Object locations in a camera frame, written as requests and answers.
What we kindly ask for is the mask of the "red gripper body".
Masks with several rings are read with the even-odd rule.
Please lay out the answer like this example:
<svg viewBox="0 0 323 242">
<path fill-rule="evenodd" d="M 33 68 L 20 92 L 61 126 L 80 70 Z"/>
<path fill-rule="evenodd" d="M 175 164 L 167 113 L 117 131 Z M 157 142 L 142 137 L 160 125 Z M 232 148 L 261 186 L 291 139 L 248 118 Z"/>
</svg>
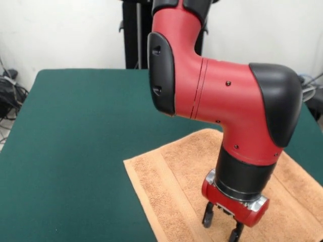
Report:
<svg viewBox="0 0 323 242">
<path fill-rule="evenodd" d="M 207 174 L 202 184 L 202 195 L 212 202 L 214 206 L 224 213 L 232 216 L 235 220 L 248 227 L 253 227 L 259 223 L 269 207 L 269 199 L 260 196 L 252 202 L 241 202 L 224 195 L 215 185 L 216 170 L 212 169 Z"/>
</svg>

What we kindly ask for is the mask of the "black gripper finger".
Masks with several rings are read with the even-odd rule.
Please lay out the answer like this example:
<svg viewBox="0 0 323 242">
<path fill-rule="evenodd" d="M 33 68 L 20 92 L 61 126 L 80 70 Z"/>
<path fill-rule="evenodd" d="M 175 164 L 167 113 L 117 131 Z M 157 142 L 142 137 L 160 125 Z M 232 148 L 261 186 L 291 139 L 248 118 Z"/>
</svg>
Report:
<svg viewBox="0 0 323 242">
<path fill-rule="evenodd" d="M 212 219 L 213 219 L 213 207 L 214 204 L 212 202 L 208 202 L 205 208 L 204 216 L 202 219 L 202 224 L 205 228 L 210 228 Z"/>
<path fill-rule="evenodd" d="M 236 220 L 236 227 L 232 230 L 228 242 L 239 242 L 244 224 Z"/>
</svg>

